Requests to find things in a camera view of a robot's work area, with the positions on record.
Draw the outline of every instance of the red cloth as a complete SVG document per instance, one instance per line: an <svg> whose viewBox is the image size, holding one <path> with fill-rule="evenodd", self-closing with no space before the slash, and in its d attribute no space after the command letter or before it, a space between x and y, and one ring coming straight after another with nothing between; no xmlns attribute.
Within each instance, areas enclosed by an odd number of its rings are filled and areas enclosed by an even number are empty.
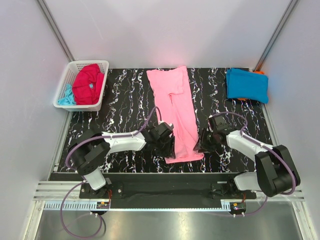
<svg viewBox="0 0 320 240"><path fill-rule="evenodd" d="M82 68L72 85L77 105L93 105L99 101L104 76L96 63Z"/></svg>

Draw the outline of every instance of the blue cloth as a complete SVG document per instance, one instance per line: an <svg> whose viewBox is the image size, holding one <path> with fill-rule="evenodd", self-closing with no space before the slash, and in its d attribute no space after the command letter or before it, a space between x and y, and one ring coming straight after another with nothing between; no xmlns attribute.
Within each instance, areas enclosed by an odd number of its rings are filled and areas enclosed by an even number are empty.
<svg viewBox="0 0 320 240"><path fill-rule="evenodd" d="M66 85L66 90L64 92L64 96L63 98L58 100L58 104L59 105L63 105L63 106L72 106L72 105L76 105L75 102L75 95L72 92L72 86L70 84Z"/></svg>
<svg viewBox="0 0 320 240"><path fill-rule="evenodd" d="M267 104L268 77L263 74L231 68L226 71L228 99L252 99Z"/></svg>

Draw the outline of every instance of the gray floor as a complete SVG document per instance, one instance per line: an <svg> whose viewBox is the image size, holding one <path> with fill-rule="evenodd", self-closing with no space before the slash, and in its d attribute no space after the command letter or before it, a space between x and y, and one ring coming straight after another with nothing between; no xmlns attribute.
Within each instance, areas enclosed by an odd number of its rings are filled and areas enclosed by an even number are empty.
<svg viewBox="0 0 320 240"><path fill-rule="evenodd" d="M248 211L258 207L249 203ZM65 223L72 222L83 211L65 211ZM100 240L302 240L298 223L289 202L268 202L254 216L221 217L206 212L107 212L103 215L106 232ZM79 219L69 227L81 236L93 234L99 221L92 216ZM37 240L76 239L61 230L59 211L45 210Z"/></svg>

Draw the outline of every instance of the folded blue towel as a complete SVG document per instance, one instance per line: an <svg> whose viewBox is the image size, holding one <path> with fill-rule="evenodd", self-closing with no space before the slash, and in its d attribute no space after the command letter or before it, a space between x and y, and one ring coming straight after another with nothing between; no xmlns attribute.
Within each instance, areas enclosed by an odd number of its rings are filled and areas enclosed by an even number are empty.
<svg viewBox="0 0 320 240"><path fill-rule="evenodd" d="M263 74L231 68L226 71L228 99L252 99L267 104L268 77Z"/></svg>
<svg viewBox="0 0 320 240"><path fill-rule="evenodd" d="M64 92L64 96L63 98L58 100L58 104L59 105L63 105L63 106L72 106L72 105L76 105L77 103L75 102L75 95L72 92L72 86L70 84L66 85L66 90Z"/></svg>

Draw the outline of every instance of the white wall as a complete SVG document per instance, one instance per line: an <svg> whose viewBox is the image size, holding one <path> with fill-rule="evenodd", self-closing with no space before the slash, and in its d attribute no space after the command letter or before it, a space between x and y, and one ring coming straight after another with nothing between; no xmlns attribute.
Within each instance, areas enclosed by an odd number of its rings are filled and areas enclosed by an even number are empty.
<svg viewBox="0 0 320 240"><path fill-rule="evenodd" d="M269 76L270 112L277 137L286 145L320 236L320 1L302 0L263 70Z"/></svg>
<svg viewBox="0 0 320 240"><path fill-rule="evenodd" d="M74 57L111 68L255 67L289 0L46 0Z"/></svg>
<svg viewBox="0 0 320 240"><path fill-rule="evenodd" d="M68 62L35 0L0 2L0 233L17 240L66 116L52 102Z"/></svg>

